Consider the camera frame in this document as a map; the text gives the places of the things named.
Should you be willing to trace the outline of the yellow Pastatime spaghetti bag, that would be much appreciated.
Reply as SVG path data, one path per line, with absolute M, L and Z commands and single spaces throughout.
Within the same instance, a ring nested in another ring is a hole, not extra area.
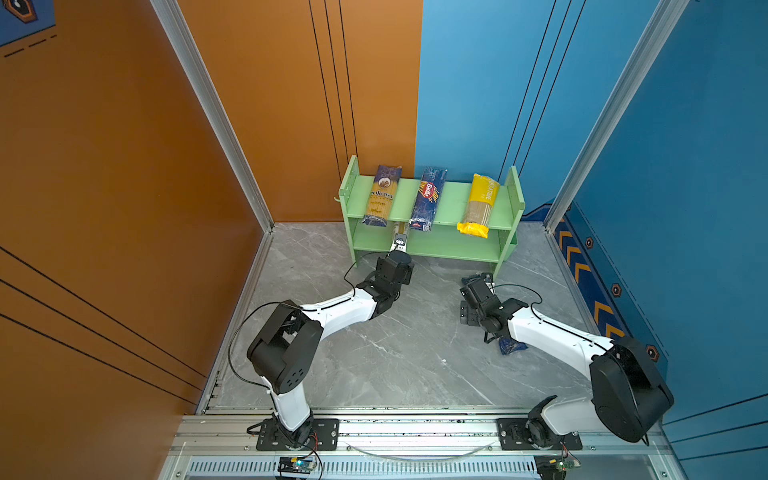
M 500 184 L 496 180 L 479 174 L 473 176 L 465 213 L 457 224 L 459 233 L 488 238 L 489 220 L 499 189 Z

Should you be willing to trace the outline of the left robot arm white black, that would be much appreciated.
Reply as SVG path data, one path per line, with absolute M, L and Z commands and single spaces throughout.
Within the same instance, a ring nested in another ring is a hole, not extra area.
M 375 269 L 350 292 L 311 305 L 285 300 L 275 304 L 246 358 L 269 393 L 274 418 L 295 445 L 311 435 L 313 412 L 304 392 L 318 347 L 329 336 L 372 320 L 389 310 L 401 289 L 410 283 L 413 262 L 407 253 L 392 250 L 377 259 Z

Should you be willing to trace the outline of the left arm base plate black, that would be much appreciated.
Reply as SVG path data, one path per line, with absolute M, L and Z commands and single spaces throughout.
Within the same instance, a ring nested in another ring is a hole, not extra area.
M 310 417 L 295 431 L 289 431 L 276 417 L 260 422 L 258 432 L 252 428 L 249 434 L 257 437 L 258 451 L 335 451 L 339 439 L 340 422 L 336 418 Z

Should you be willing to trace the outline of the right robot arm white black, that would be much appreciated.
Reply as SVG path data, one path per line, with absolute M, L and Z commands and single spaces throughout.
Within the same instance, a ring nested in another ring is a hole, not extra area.
M 528 442 L 550 449 L 569 434 L 607 431 L 621 440 L 645 441 L 647 432 L 674 405 L 674 396 L 643 344 L 610 339 L 540 314 L 522 300 L 500 300 L 479 276 L 463 282 L 468 314 L 485 331 L 484 341 L 508 340 L 534 347 L 586 378 L 591 394 L 559 399 L 550 395 L 529 411 Z

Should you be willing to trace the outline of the Ankara spaghetti bag blue yellow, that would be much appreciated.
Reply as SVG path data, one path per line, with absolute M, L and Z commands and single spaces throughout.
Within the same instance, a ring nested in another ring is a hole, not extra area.
M 368 226 L 386 227 L 397 193 L 402 167 L 380 165 L 374 176 L 362 223 Z

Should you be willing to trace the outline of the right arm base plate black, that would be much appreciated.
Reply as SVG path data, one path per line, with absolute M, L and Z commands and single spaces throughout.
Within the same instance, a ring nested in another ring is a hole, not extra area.
M 496 420 L 497 436 L 505 451 L 555 450 L 565 447 L 569 451 L 583 449 L 578 434 L 556 435 L 539 420 L 507 417 Z

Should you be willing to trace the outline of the blue Barilla spaghetti box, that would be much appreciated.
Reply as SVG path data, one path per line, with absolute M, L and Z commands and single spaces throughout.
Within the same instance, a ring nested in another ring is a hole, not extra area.
M 437 167 L 426 167 L 423 171 L 409 221 L 412 230 L 432 230 L 447 173 L 447 169 Z

